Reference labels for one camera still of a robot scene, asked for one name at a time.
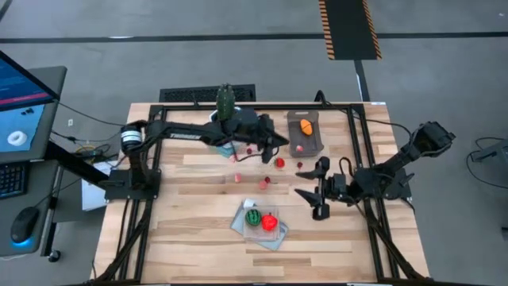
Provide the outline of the computer monitor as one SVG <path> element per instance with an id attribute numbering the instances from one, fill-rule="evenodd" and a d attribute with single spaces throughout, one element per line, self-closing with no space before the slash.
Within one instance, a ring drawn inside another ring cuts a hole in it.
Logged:
<path id="1" fill-rule="evenodd" d="M 25 69 L 0 51 L 0 164 L 41 160 L 67 68 Z"/>

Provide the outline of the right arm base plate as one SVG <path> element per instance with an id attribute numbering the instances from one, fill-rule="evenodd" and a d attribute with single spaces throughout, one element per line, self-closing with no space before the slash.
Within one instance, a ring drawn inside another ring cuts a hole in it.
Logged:
<path id="1" fill-rule="evenodd" d="M 380 168 L 360 168 L 350 184 L 352 196 L 374 199 L 408 199 L 411 197 L 409 181 L 414 176 L 404 168 L 388 172 Z"/>

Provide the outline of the black striped floor mat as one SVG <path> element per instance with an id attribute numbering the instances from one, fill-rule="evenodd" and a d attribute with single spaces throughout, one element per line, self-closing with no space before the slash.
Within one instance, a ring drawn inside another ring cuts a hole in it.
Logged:
<path id="1" fill-rule="evenodd" d="M 367 0 L 318 0 L 330 60 L 381 60 Z"/>

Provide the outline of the black computer mouse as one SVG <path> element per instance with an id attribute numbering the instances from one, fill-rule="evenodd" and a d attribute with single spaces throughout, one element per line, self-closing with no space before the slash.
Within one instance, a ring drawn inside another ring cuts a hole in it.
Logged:
<path id="1" fill-rule="evenodd" d="M 36 207 L 21 210 L 10 228 L 11 241 L 17 244 L 27 241 L 33 233 L 38 217 L 39 210 Z"/>

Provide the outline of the green cactus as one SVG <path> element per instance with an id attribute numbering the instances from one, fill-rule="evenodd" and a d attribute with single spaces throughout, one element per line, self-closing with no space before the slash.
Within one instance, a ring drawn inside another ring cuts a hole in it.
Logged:
<path id="1" fill-rule="evenodd" d="M 219 121 L 229 120 L 234 115 L 235 94 L 230 84 L 223 84 L 217 90 L 216 107 Z"/>

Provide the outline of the grey translucent plastic container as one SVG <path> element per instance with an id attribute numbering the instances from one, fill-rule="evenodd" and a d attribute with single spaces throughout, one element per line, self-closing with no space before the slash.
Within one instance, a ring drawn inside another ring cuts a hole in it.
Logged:
<path id="1" fill-rule="evenodd" d="M 313 134 L 311 136 L 306 136 L 302 133 L 300 129 L 301 119 L 307 119 L 312 123 Z M 321 141 L 318 119 L 319 113 L 316 110 L 290 110 L 287 113 L 287 126 L 290 141 L 289 153 L 292 157 L 315 157 L 324 149 L 324 145 Z M 298 145 L 303 147 L 302 152 L 296 151 Z"/>

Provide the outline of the black floor vent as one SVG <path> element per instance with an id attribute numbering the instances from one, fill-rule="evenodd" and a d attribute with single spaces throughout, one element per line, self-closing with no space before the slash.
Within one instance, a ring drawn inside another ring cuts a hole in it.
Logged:
<path id="1" fill-rule="evenodd" d="M 215 102 L 219 86 L 160 89 L 159 102 Z M 255 102 L 254 84 L 233 85 L 237 102 Z"/>

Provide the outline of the beige folded cloth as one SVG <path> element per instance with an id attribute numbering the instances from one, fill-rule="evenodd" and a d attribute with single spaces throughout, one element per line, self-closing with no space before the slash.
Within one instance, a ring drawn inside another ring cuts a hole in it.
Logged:
<path id="1" fill-rule="evenodd" d="M 262 216 L 268 215 L 269 213 L 271 213 L 279 220 L 278 226 L 272 232 L 267 232 L 267 231 L 263 230 L 261 227 L 261 224 L 257 227 L 249 226 L 244 219 L 245 212 L 246 212 L 246 210 L 249 210 L 249 209 L 259 210 L 262 213 Z M 279 209 L 277 207 L 273 207 L 273 206 L 248 207 L 244 210 L 244 214 L 242 215 L 242 218 L 243 218 L 243 223 L 244 223 L 244 226 L 243 226 L 244 238 L 249 239 L 249 240 L 268 241 L 268 242 L 275 241 L 276 239 L 279 238 L 281 220 L 279 218 Z"/>

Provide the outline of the green toy watermelon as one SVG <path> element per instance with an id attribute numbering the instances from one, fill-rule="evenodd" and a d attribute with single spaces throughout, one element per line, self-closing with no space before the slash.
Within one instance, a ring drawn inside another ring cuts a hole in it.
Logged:
<path id="1" fill-rule="evenodd" d="M 257 209 L 246 210 L 244 219 L 249 226 L 257 227 L 261 224 L 262 213 Z"/>

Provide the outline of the white box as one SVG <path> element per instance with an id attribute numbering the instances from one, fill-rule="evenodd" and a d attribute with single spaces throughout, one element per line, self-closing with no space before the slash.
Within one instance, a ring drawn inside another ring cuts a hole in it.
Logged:
<path id="1" fill-rule="evenodd" d="M 93 166 L 100 172 L 109 175 L 116 164 L 116 160 L 110 160 L 94 163 Z M 81 188 L 83 211 L 92 211 L 106 205 L 106 200 L 104 199 L 106 192 L 103 189 L 85 180 L 81 180 Z"/>

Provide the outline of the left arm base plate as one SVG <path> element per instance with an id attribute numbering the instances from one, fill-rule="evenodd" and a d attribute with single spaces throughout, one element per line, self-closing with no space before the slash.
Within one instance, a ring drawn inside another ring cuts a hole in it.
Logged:
<path id="1" fill-rule="evenodd" d="M 144 174 L 141 170 L 113 170 L 108 180 L 100 182 L 105 190 L 106 200 L 115 199 L 156 199 L 161 183 L 160 170 L 148 170 Z"/>

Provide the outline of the red toy tomato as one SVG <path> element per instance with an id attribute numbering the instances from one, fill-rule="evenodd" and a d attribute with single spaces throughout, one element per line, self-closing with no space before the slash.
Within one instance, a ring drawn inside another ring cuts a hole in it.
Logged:
<path id="1" fill-rule="evenodd" d="M 271 213 L 263 215 L 261 218 L 261 227 L 267 232 L 272 232 L 278 226 L 279 220 Z"/>

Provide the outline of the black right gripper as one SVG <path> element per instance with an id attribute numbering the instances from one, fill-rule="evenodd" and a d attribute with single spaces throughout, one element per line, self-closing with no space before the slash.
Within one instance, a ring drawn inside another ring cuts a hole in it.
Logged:
<path id="1" fill-rule="evenodd" d="M 296 172 L 297 177 L 303 179 L 323 179 L 329 170 L 330 160 L 328 157 L 320 157 L 314 165 L 314 170 L 310 172 Z M 330 216 L 329 204 L 325 199 L 342 203 L 357 203 L 354 196 L 354 188 L 347 184 L 344 174 L 334 173 L 328 178 L 320 180 L 318 189 L 314 192 L 301 189 L 294 190 L 298 195 L 313 208 L 312 218 L 316 221 L 325 220 Z"/>

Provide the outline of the grey desk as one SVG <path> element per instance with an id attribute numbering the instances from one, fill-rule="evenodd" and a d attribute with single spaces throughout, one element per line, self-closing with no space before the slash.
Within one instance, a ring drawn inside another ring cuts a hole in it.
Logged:
<path id="1" fill-rule="evenodd" d="M 45 105 L 29 151 L 0 153 L 0 164 L 16 162 L 29 164 L 27 192 L 24 195 L 0 199 L 0 257 L 33 253 L 40 247 L 48 213 L 48 195 L 52 192 L 59 169 L 56 160 L 44 159 L 56 111 L 55 103 Z M 11 226 L 23 209 L 32 206 L 36 206 L 39 210 L 32 235 L 25 242 L 17 244 L 11 240 Z"/>

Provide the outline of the clear plastic tray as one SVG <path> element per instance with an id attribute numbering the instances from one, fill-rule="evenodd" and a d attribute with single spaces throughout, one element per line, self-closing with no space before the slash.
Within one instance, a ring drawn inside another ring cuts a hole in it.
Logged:
<path id="1" fill-rule="evenodd" d="M 234 217 L 233 221 L 230 224 L 230 228 L 232 230 L 235 230 L 237 233 L 241 234 L 243 237 L 244 237 L 244 235 L 243 235 L 243 226 L 244 226 L 244 223 L 243 223 L 242 215 L 244 214 L 244 210 L 246 208 L 248 208 L 248 207 L 254 207 L 254 206 L 266 206 L 266 205 L 259 205 L 259 204 L 256 203 L 255 200 L 245 199 L 240 204 L 240 206 L 238 207 L 237 212 L 235 214 L 235 217 Z M 249 240 L 249 239 L 246 239 L 246 238 L 244 238 L 244 239 L 246 241 L 255 242 L 258 245 L 263 246 L 265 249 L 276 251 L 282 245 L 283 240 L 286 237 L 287 233 L 288 233 L 288 226 L 284 222 L 281 222 L 279 238 L 276 239 L 275 241 L 268 242 L 268 241 Z"/>

